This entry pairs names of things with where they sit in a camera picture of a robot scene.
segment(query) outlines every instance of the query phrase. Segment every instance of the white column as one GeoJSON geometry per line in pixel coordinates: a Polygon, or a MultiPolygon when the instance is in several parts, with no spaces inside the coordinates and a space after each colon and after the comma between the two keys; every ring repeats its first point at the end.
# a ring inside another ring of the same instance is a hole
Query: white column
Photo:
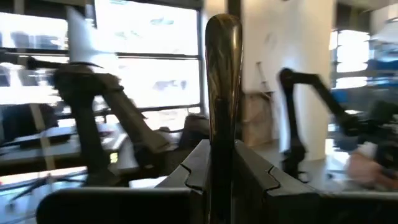
{"type": "MultiPolygon", "coordinates": [[[[289,28],[289,47],[284,66],[299,72],[320,74],[323,82],[330,82],[330,32],[333,25],[334,0],[292,1],[289,28]]],[[[307,159],[325,157],[328,110],[310,86],[299,85],[295,90],[297,124],[307,159]]]]}
{"type": "Polygon", "coordinates": [[[201,18],[201,40],[202,40],[202,62],[203,62],[203,88],[204,88],[204,101],[205,101],[205,115],[209,116],[209,96],[208,96],[208,86],[207,86],[207,74],[206,74],[206,60],[205,60],[205,31],[206,24],[210,18],[213,16],[226,13],[226,0],[206,0],[204,2],[204,7],[202,10],[201,18]]]}

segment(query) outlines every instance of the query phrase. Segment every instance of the desk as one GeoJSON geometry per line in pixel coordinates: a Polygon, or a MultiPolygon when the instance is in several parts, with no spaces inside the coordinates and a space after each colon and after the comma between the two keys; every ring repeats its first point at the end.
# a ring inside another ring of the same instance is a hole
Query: desk
{"type": "MultiPolygon", "coordinates": [[[[114,133],[103,139],[103,149],[109,154],[118,152],[127,139],[127,134],[118,127],[113,129],[114,133]]],[[[0,176],[47,170],[41,147],[20,149],[19,146],[8,146],[1,150],[5,154],[0,156],[0,176]]],[[[77,135],[71,136],[68,142],[53,144],[46,150],[46,154],[53,156],[56,169],[85,166],[80,157],[77,135]]]]}

